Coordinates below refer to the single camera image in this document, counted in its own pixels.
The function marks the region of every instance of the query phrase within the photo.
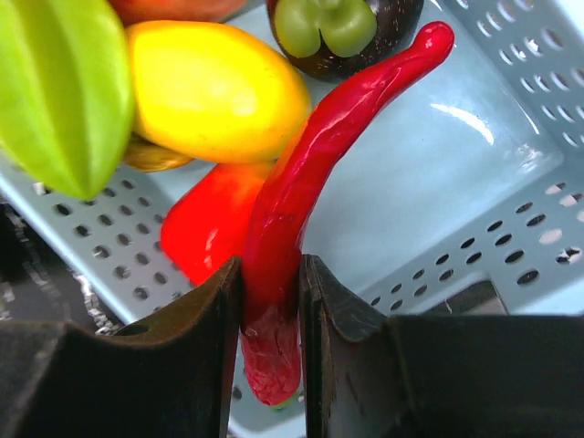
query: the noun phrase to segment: red bell pepper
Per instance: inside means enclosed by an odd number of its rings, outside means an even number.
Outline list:
[[[300,251],[327,178],[374,117],[442,64],[453,45],[448,25],[430,23],[411,47],[341,83],[314,109],[299,142],[288,145],[262,186],[245,241],[241,322],[245,374],[262,403],[285,401],[300,382]]]
[[[274,164],[216,164],[166,215],[162,251],[201,285],[231,256],[244,253],[257,194]]]

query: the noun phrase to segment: yellow fruit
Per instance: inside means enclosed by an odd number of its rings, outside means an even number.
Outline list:
[[[277,158],[311,111],[306,84],[236,27],[150,21],[127,29],[143,138],[210,162]]]

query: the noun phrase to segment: gray basket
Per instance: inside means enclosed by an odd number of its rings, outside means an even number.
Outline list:
[[[456,32],[453,54],[341,161],[304,252],[387,315],[452,310],[454,295],[485,284],[508,313],[579,314],[584,2],[426,0],[420,26],[437,19]],[[276,47],[262,6],[231,24]],[[307,81],[315,101],[330,90]],[[189,290],[158,233],[172,203],[210,168],[143,175],[121,167],[89,205],[43,193],[3,158],[0,188],[128,323]],[[304,434],[302,403],[262,406],[241,358],[235,386],[230,427],[239,436]]]

